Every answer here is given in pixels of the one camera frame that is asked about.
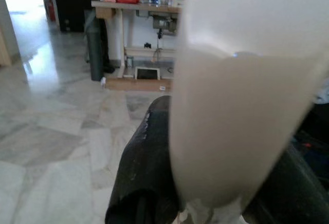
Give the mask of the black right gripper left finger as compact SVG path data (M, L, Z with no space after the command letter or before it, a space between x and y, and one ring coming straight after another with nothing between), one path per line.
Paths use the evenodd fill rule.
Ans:
M122 153L105 223L172 223L179 211L169 156L170 96L155 99Z

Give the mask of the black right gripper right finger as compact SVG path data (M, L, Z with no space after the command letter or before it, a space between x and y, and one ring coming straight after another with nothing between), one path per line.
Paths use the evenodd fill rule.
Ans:
M328 223L328 192L289 145L243 217L247 223Z

